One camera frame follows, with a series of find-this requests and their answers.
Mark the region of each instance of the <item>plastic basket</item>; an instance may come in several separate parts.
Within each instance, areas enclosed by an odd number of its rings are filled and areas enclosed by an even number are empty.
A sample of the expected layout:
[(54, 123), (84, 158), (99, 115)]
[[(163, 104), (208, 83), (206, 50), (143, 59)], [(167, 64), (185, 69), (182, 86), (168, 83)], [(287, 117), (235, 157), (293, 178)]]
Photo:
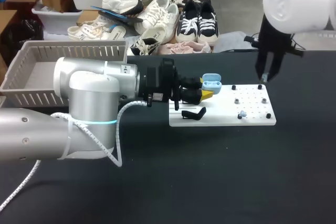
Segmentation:
[(61, 57), (127, 61), (126, 41), (28, 41), (13, 59), (0, 93), (14, 106), (68, 106), (53, 89), (56, 61)]

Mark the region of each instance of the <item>white board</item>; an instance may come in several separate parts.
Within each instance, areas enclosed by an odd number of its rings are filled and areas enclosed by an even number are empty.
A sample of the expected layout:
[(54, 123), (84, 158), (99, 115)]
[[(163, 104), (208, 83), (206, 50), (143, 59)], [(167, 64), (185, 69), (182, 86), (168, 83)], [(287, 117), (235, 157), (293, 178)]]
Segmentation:
[[(206, 113), (201, 120), (183, 119), (182, 111), (198, 113), (201, 108), (206, 107)], [(240, 111), (244, 110), (247, 116), (238, 119)], [(224, 85), (219, 94), (202, 101), (199, 105), (183, 104), (180, 102), (180, 109), (175, 111), (174, 102), (169, 102), (169, 125), (172, 127), (197, 127), (197, 126), (262, 126), (275, 125), (277, 122), (274, 111), (269, 100), (266, 87), (258, 90), (258, 85)]]

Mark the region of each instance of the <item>hole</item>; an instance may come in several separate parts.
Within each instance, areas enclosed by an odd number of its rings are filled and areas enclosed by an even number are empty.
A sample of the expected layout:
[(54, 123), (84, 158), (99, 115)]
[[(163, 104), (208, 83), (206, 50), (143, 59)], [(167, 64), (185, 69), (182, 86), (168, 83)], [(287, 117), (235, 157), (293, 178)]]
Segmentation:
[(23, 99), (25, 99), (26, 103), (29, 105), (29, 102), (24, 94), (22, 94)]
[(20, 103), (20, 105), (22, 106), (22, 103), (21, 103), (19, 97), (17, 96), (17, 94), (15, 95), (15, 97), (16, 97), (17, 101)]
[(51, 94), (51, 97), (52, 97), (52, 99), (54, 100), (54, 103), (57, 104), (57, 102), (56, 102), (55, 97), (54, 97), (53, 94)]
[(43, 105), (42, 100), (41, 100), (39, 94), (36, 94), (36, 96), (37, 96), (38, 100), (40, 101), (41, 105)]
[(50, 105), (50, 102), (49, 102), (49, 100), (47, 98), (47, 95), (45, 93), (43, 93), (43, 95), (44, 95), (44, 98), (47, 100), (48, 105)]
[(29, 94), (29, 96), (30, 96), (31, 100), (33, 101), (34, 105), (36, 105), (36, 102), (35, 102), (33, 96), (31, 94)]

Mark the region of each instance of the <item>floor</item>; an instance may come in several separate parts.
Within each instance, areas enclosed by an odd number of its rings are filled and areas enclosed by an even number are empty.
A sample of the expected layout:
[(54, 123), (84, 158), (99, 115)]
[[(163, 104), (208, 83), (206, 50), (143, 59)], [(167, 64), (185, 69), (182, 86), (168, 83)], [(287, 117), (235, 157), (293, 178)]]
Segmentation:
[[(218, 17), (219, 32), (259, 32), (263, 16), (262, 0), (212, 0)], [(336, 50), (336, 38), (317, 33), (296, 34), (295, 40), (308, 50)]]

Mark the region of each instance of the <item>black tabletop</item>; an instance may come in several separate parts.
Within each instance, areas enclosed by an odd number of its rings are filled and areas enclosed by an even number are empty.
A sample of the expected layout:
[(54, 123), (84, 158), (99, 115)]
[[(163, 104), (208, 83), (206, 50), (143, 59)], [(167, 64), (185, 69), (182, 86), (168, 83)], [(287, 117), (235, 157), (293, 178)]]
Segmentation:
[[(254, 84), (256, 56), (173, 58), (185, 76)], [(129, 63), (143, 71), (160, 61)], [(287, 55), (267, 84), (275, 126), (175, 128), (167, 104), (132, 107), (121, 119), (122, 168), (42, 161), (0, 223), (336, 223), (335, 68), (336, 52)], [(1, 202), (33, 164), (0, 164)]]

